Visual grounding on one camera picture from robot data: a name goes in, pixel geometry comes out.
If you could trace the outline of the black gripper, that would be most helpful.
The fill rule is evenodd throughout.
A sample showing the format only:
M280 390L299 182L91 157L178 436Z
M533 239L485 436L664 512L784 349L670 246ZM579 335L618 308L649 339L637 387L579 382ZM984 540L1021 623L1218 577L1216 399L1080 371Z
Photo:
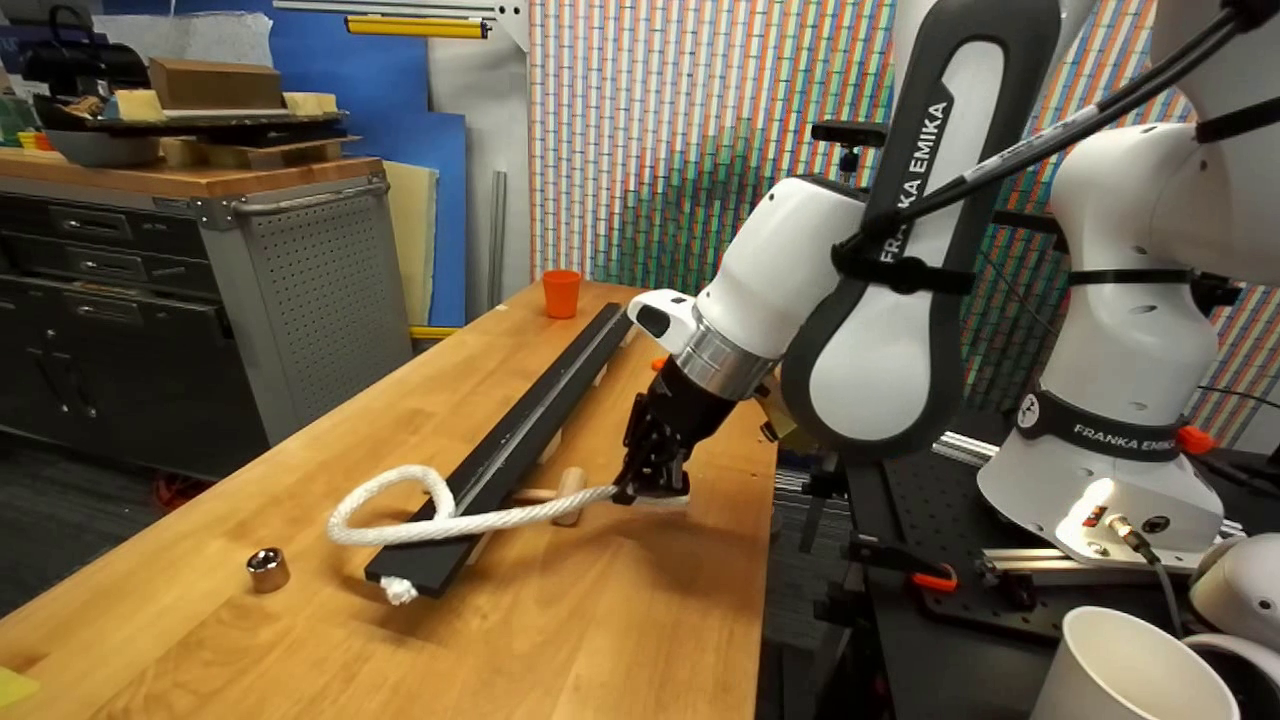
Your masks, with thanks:
M645 495L638 483L661 483L653 492L653 502L661 507L686 502L685 465L692 446L729 421L729 411L731 399L702 390L676 361L669 361L631 405L613 502L637 502Z

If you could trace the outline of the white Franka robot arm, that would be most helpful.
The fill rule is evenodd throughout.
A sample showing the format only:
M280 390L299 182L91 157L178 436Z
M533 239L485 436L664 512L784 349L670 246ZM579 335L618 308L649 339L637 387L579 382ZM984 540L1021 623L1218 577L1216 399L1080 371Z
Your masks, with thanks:
M708 287L631 319L669 362L631 405L614 495L679 495L686 455L774 382L849 459L916 453L961 405L961 304L998 182L1057 161L1068 315L980 495L1070 556L1143 535L1166 563L1218 542L1222 499L1175 422L1216 361L1198 276L1280 284L1274 0L1155 0L1153 66L1031 130L1093 0L901 0L894 104L867 187L779 178Z

